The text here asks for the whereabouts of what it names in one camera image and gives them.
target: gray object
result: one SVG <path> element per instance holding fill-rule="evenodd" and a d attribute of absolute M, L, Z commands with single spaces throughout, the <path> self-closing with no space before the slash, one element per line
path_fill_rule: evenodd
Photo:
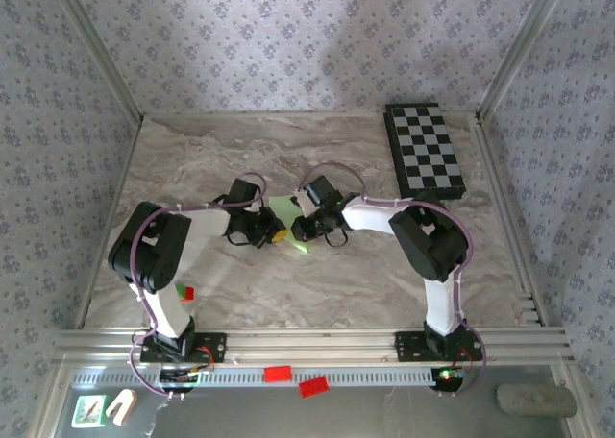
<path fill-rule="evenodd" d="M 498 406 L 506 414 L 534 417 L 573 417 L 575 396 L 566 387 L 505 383 L 498 387 Z"/>

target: mounting plate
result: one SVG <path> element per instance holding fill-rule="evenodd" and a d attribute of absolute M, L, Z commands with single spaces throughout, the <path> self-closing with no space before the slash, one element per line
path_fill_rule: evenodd
<path fill-rule="evenodd" d="M 227 334 L 224 332 L 195 332 L 194 349 L 185 359 L 180 361 L 183 363 L 207 364 L 209 362 L 208 353 L 196 350 L 203 346 L 211 351 L 214 363 L 222 363 L 227 349 Z M 141 363 L 177 363 L 179 360 L 163 352 L 154 343 L 154 338 L 150 336 L 143 340 L 140 361 Z"/>
<path fill-rule="evenodd" d="M 460 327 L 456 330 L 456 340 L 451 347 L 441 356 L 436 356 L 427 344 L 427 336 L 422 330 L 408 330 L 395 332 L 395 349 L 397 360 L 400 363 L 412 361 L 470 361 L 465 353 L 459 353 L 459 349 L 465 349 L 472 361 L 482 361 L 479 340 L 472 331 Z"/>

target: marble surface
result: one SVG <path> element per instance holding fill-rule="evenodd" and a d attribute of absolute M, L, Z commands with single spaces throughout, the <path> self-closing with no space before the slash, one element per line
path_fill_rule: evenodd
<path fill-rule="evenodd" d="M 475 258 L 464 273 L 463 308 L 478 326 L 516 326 L 521 308 L 512 264 L 480 169 L 466 115 L 446 117 L 468 192 L 447 203 L 469 227 Z M 269 196 L 290 194 L 310 166 L 336 160 L 355 168 L 368 194 L 394 198 L 399 190 L 381 116 L 218 116 L 146 119 L 114 216 L 109 247 L 135 206 L 149 200 L 193 206 L 226 193 L 236 175 L 263 174 Z M 320 172 L 342 193 L 353 176 Z M 417 327 L 425 318 L 425 290 L 394 236 L 360 231 L 346 246 L 323 238 L 308 255 L 287 241 L 234 247 L 221 237 L 186 244 L 176 280 L 196 288 L 187 304 L 201 328 Z M 146 324 L 128 286 L 105 263 L 86 318 L 89 328 Z"/>

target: patterned wallpaper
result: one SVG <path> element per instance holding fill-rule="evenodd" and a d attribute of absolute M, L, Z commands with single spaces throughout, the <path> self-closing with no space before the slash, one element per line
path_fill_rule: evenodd
<path fill-rule="evenodd" d="M 0 436 L 74 324 L 132 126 L 57 0 L 0 1 Z"/>
<path fill-rule="evenodd" d="M 83 0 L 140 108 L 473 110 L 533 0 Z"/>
<path fill-rule="evenodd" d="M 554 322 L 615 436 L 615 0 L 561 0 L 488 127 Z"/>

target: checkered board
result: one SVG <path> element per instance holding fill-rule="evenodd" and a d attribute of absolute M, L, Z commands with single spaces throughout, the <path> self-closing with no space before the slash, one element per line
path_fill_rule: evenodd
<path fill-rule="evenodd" d="M 384 123 L 403 198 L 461 198 L 465 184 L 438 104 L 387 105 Z"/>

